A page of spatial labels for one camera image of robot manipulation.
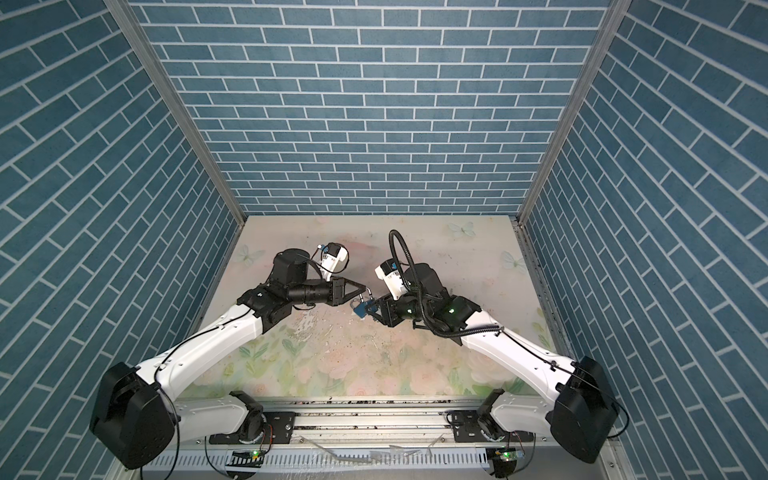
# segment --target table surface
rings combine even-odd
[[[391,257],[392,228],[405,237],[414,260],[429,263],[451,293],[554,348],[507,217],[249,217],[202,325],[263,282],[275,254],[286,248],[312,253],[319,243],[341,243],[350,256],[342,275],[366,284],[374,296],[387,293],[374,269]],[[206,371],[182,396],[213,398],[232,390],[262,398],[486,396],[498,387],[535,395],[487,357],[414,330],[409,321],[388,328],[370,316],[360,319],[349,305],[318,305],[294,310]]]

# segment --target small blue object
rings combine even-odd
[[[358,306],[353,308],[353,312],[355,312],[357,314],[357,316],[359,316],[360,318],[365,318],[365,316],[367,315],[366,307],[368,305],[370,305],[371,303],[373,303],[373,299],[368,300],[367,302],[362,302]],[[378,309],[379,309],[378,307],[374,307],[373,311],[375,312]]]

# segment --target blue brick wallpaper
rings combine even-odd
[[[0,1],[0,478],[107,471],[101,374],[185,336],[235,229],[101,0]]]
[[[247,213],[515,214],[608,0],[257,3],[131,2]]]
[[[768,478],[768,3],[634,0],[528,226],[638,478]]]

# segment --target butterfly pattern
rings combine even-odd
[[[502,266],[506,270],[528,271],[528,268],[525,266],[525,259],[523,257],[515,259],[507,250],[502,251]]]
[[[253,262],[261,258],[264,255],[264,250],[258,250],[256,252],[250,252],[247,245],[243,245],[235,253],[235,261],[238,263],[244,263],[245,266],[253,265]]]
[[[451,231],[453,232],[453,236],[456,238],[463,237],[464,235],[466,235],[467,237],[475,236],[475,230],[474,230],[475,225],[472,222],[465,223],[463,227],[460,227],[455,223],[449,223],[448,228],[451,229]]]

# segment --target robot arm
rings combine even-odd
[[[406,271],[397,258],[394,239],[406,255]],[[413,261],[397,230],[389,233],[389,247],[392,258],[377,267],[376,274],[390,293],[368,305],[366,312],[390,327],[410,319],[415,329],[428,329],[476,350],[542,397],[531,404],[495,390],[478,411],[478,423],[488,438],[504,438],[516,430],[549,432],[573,456],[594,462],[623,408],[602,366],[589,357],[576,362],[543,349],[506,329],[471,300],[450,295],[428,264]]]
[[[184,403],[176,399],[229,352],[290,315],[294,305],[338,306],[366,291],[361,283],[332,276],[345,258],[348,253],[338,243],[325,248],[320,265],[304,250],[280,252],[267,281],[246,291],[206,329],[133,368],[123,362],[112,366],[99,385],[91,431],[128,468],[146,465],[174,436],[178,442],[217,433],[237,433],[242,442],[258,438],[263,408],[244,392]],[[308,280],[308,266],[321,278]],[[347,292],[348,285],[354,290]]]

